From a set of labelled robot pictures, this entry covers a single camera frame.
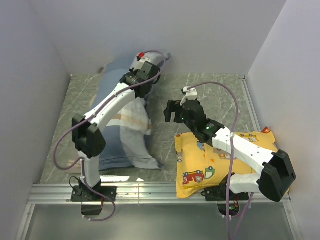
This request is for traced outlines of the blue striped pillowcase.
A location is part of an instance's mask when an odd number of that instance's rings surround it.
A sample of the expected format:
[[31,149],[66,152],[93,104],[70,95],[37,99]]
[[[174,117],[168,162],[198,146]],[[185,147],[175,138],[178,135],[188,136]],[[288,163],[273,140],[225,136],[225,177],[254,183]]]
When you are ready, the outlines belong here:
[[[137,64],[136,55],[128,55],[109,63],[91,101],[90,110],[100,104],[119,83],[120,78]],[[159,170],[162,163],[149,154],[152,120],[147,112],[151,94],[136,98],[120,110],[102,131],[106,146],[99,156],[98,170],[136,167]]]

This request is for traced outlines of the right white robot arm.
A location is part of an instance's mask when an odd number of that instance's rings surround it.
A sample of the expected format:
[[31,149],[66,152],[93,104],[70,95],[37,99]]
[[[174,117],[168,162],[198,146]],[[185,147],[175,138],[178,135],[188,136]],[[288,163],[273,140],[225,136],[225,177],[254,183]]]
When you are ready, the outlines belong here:
[[279,202],[296,180],[289,155],[275,147],[267,128],[233,133],[207,118],[198,100],[169,100],[164,117],[189,129],[174,138],[178,198],[207,188],[215,201],[247,200],[249,193],[260,193]]

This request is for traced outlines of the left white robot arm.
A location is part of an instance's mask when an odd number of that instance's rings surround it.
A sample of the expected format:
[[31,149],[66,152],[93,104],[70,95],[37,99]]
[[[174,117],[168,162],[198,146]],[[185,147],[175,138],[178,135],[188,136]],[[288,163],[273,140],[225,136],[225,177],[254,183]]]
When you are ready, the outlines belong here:
[[120,78],[115,89],[95,108],[85,115],[73,117],[72,141],[79,152],[81,166],[77,195],[88,201],[97,201],[105,196],[99,173],[99,158],[106,147],[103,131],[127,104],[149,94],[160,74],[157,65],[149,61],[139,62]]

